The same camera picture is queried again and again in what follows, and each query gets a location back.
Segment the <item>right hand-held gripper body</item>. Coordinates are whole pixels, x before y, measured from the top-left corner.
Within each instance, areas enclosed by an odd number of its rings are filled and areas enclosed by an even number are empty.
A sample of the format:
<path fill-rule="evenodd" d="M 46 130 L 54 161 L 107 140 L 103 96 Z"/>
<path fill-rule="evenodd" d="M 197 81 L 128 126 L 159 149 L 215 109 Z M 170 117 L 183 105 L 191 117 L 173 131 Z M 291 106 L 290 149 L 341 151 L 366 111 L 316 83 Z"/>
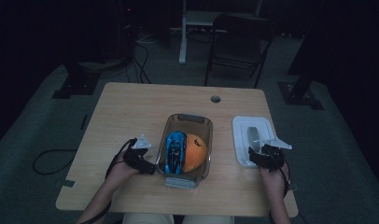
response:
<path fill-rule="evenodd" d="M 255 163 L 270 172 L 276 171 L 285 163 L 284 149 L 291 150 L 292 145 L 279 138 L 262 140 L 260 152 L 255 154 Z"/>

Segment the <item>white box lid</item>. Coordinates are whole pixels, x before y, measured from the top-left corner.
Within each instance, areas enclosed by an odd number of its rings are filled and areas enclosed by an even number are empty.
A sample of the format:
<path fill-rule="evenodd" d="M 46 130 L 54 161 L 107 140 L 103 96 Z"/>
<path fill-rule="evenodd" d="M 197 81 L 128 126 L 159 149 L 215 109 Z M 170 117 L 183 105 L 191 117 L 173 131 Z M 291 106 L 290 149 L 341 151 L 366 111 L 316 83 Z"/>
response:
<path fill-rule="evenodd" d="M 245 168 L 256 168 L 257 164 L 249 159 L 248 129 L 256 128 L 259 137 L 257 141 L 275 138 L 271 122 L 264 117 L 236 116 L 232 120 L 234 151 L 238 164 Z"/>

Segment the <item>white desk frame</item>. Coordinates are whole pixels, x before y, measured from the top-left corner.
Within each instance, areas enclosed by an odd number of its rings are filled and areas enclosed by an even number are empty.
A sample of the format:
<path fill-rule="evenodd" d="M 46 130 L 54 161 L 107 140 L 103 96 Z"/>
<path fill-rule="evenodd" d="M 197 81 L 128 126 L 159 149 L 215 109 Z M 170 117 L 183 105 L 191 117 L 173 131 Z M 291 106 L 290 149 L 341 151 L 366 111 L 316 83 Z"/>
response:
<path fill-rule="evenodd" d="M 211 27 L 214 19 L 224 13 L 221 11 L 210 11 L 210 10 L 187 10 L 188 0 L 181 0 L 182 2 L 182 13 L 181 13 L 181 43 L 180 51 L 178 55 L 178 63 L 185 64 L 187 61 L 187 36 L 190 26 L 206 26 Z"/>

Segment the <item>person's right hand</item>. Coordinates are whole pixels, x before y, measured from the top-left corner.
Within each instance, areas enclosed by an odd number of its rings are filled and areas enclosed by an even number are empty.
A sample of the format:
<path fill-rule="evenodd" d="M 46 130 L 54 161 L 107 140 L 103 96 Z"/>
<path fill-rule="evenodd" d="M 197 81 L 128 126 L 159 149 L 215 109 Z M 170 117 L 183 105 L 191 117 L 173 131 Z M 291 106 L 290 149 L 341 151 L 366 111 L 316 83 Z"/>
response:
<path fill-rule="evenodd" d="M 262 167 L 259 168 L 259 171 L 268 200 L 277 197 L 284 199 L 289 174 L 288 165 L 284 163 L 280 170 L 273 172 Z"/>

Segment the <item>black stand base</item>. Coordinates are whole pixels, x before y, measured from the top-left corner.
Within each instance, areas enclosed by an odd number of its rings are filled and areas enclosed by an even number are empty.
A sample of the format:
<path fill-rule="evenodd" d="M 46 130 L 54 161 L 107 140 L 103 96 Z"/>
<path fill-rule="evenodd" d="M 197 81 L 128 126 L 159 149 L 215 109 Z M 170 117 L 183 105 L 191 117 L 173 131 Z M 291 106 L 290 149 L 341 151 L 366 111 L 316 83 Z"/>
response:
<path fill-rule="evenodd" d="M 307 105 L 314 110 L 323 110 L 324 107 L 313 95 L 310 86 L 312 76 L 301 75 L 296 82 L 280 81 L 279 90 L 287 105 Z"/>
<path fill-rule="evenodd" d="M 69 99 L 72 95 L 93 95 L 100 74 L 88 72 L 76 62 L 65 63 L 68 75 L 61 88 L 52 95 L 53 99 Z"/>

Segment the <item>orange plush toy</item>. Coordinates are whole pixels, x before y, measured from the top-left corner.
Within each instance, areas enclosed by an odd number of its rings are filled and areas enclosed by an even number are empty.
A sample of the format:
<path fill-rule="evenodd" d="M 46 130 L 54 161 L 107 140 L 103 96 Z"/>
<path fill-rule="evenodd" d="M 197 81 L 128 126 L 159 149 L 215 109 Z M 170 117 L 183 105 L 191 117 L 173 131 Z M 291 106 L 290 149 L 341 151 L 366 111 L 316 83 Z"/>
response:
<path fill-rule="evenodd" d="M 188 134 L 186 139 L 186 155 L 184 163 L 184 172 L 198 168 L 207 154 L 207 145 L 204 140 L 196 134 Z"/>

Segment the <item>black folding chair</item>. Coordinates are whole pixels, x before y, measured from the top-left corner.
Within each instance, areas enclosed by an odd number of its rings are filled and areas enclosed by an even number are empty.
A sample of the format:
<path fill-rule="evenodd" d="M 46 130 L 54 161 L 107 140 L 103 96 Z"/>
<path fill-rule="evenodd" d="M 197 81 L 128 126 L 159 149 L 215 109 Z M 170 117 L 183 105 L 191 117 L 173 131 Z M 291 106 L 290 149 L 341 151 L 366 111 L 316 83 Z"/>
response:
<path fill-rule="evenodd" d="M 251 69 L 250 78 L 257 74 L 256 89 L 277 31 L 276 23 L 268 19 L 233 13 L 218 15 L 212 23 L 204 85 L 208 84 L 212 66 L 217 64 Z"/>

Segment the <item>blue toy car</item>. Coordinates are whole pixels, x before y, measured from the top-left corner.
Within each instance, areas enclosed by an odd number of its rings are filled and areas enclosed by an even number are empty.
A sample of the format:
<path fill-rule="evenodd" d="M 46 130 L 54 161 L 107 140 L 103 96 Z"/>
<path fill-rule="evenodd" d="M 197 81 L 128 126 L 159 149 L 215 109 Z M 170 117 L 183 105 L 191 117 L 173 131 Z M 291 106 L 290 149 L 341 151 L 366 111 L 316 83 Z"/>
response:
<path fill-rule="evenodd" d="M 168 134 L 165 144 L 164 172 L 171 175 L 181 175 L 184 172 L 187 135 L 180 131 Z"/>

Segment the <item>person's left hand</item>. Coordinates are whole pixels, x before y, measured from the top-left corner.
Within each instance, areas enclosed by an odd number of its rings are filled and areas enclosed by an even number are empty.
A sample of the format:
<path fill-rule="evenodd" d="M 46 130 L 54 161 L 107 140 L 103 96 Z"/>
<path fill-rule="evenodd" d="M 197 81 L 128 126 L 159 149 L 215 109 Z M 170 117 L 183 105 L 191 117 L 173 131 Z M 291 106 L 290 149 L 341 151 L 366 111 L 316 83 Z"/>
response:
<path fill-rule="evenodd" d="M 110 189 L 118 189 L 130 177 L 138 173 L 138 170 L 129 166 L 123 159 L 125 151 L 121 152 L 113 162 L 113 166 L 105 179 L 106 185 Z"/>

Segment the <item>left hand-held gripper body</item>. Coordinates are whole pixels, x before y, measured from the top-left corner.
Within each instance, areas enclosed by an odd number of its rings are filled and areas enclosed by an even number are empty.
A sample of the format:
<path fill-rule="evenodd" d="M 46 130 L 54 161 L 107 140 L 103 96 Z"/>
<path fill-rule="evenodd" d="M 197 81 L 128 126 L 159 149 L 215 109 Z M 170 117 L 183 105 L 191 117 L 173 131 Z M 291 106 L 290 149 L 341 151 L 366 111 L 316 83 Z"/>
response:
<path fill-rule="evenodd" d="M 142 168 L 147 168 L 147 160 L 144 156 L 150 147 L 149 141 L 141 134 L 138 138 L 129 141 L 129 146 L 123 155 L 123 159 L 129 166 L 141 171 Z"/>

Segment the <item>clear grey storage box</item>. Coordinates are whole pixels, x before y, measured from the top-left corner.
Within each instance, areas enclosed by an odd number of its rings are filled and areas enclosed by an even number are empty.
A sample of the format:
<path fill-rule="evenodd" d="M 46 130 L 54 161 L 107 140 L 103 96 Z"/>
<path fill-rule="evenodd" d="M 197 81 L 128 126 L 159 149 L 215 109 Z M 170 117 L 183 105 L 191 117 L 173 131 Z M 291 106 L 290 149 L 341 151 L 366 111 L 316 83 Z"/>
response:
<path fill-rule="evenodd" d="M 204 162 L 195 170 L 181 175 L 171 175 L 164 172 L 165 144 L 169 133 L 180 131 L 182 133 L 196 134 L 200 136 L 207 145 L 207 154 Z M 213 123 L 210 119 L 186 114 L 174 114 L 166 122 L 161 144 L 156 160 L 157 170 L 165 178 L 165 185 L 174 188 L 194 189 L 199 183 L 207 178 L 209 173 L 211 151 L 213 140 Z"/>

